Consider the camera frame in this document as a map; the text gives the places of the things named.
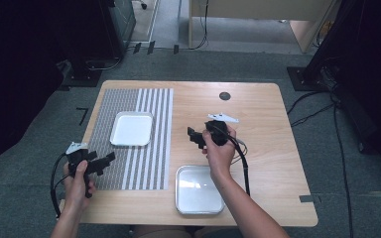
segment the wooden table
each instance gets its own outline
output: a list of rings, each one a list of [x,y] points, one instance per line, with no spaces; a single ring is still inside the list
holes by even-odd
[[[323,23],[340,0],[210,0],[208,18],[292,20],[293,33],[303,53],[310,48]],[[205,16],[206,0],[190,0],[189,47],[192,18]]]
[[[173,88],[172,145],[169,189],[99,190],[81,222],[105,224],[236,225],[227,207],[217,215],[180,215],[175,205],[176,171],[184,165],[207,165],[187,128],[201,132],[207,114],[223,112],[240,123],[232,124],[248,147],[252,198],[283,226],[315,226],[317,214],[281,97],[273,83],[105,81],[92,111],[83,142],[88,142],[107,88]],[[230,93],[223,101],[219,93]],[[231,173],[244,187],[241,163]]]

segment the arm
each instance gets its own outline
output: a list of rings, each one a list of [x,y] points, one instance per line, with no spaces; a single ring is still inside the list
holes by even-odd
[[[85,197],[85,183],[83,180],[86,167],[87,161],[82,161],[76,168],[75,178],[67,177],[64,180],[66,201],[61,217],[51,237],[76,237],[82,212],[89,205],[89,199]],[[63,167],[63,172],[67,175],[67,164]],[[89,186],[91,187],[89,192],[95,192],[95,186],[92,181]]]
[[[236,137],[236,131],[227,126],[230,136]],[[219,147],[211,139],[208,131],[203,131],[211,177],[219,193],[227,204],[244,237],[289,237],[285,230],[264,211],[233,179],[230,165],[234,156],[234,145],[228,141]]]

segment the forearm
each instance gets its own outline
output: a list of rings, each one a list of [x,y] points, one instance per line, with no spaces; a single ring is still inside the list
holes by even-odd
[[[218,177],[214,182],[244,237],[288,237],[231,176]]]
[[[64,209],[61,217],[52,232],[52,238],[74,238],[78,232],[79,221],[81,219],[78,212]]]

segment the plate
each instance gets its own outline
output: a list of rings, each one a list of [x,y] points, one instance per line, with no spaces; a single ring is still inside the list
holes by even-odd
[[[224,201],[207,166],[183,166],[176,173],[176,208],[181,214],[218,214]]]
[[[149,112],[119,112],[110,143],[115,146],[145,146],[150,142],[153,115]]]

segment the striped placemat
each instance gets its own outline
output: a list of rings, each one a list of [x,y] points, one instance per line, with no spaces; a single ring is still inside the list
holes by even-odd
[[[172,88],[106,89],[88,144],[99,158],[114,152],[116,160],[94,175],[98,189],[167,189],[172,129]],[[109,139],[117,113],[150,112],[153,126],[146,146],[113,146]]]

